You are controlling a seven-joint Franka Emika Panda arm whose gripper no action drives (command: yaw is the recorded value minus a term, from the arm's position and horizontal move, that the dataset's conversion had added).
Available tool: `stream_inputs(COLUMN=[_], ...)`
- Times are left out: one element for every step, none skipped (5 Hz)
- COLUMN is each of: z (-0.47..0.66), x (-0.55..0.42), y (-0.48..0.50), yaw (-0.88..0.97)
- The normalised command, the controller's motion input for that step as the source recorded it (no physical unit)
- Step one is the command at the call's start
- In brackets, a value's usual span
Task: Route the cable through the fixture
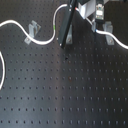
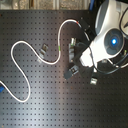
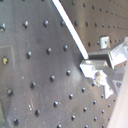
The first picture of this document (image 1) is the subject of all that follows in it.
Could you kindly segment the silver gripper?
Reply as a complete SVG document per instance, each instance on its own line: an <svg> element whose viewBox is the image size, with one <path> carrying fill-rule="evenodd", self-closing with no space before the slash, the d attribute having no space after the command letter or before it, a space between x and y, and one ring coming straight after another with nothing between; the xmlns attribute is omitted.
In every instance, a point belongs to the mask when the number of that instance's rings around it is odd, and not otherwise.
<svg viewBox="0 0 128 128"><path fill-rule="evenodd" d="M77 0L69 0L65 9L65 15L60 27L58 35L58 43L60 47L65 47L67 34L70 28L72 28L72 19L76 10L79 12L83 19L95 12L95 18L93 22L93 28L96 28L97 23L103 20L103 5L108 0L78 0L78 6L76 7Z"/></svg>

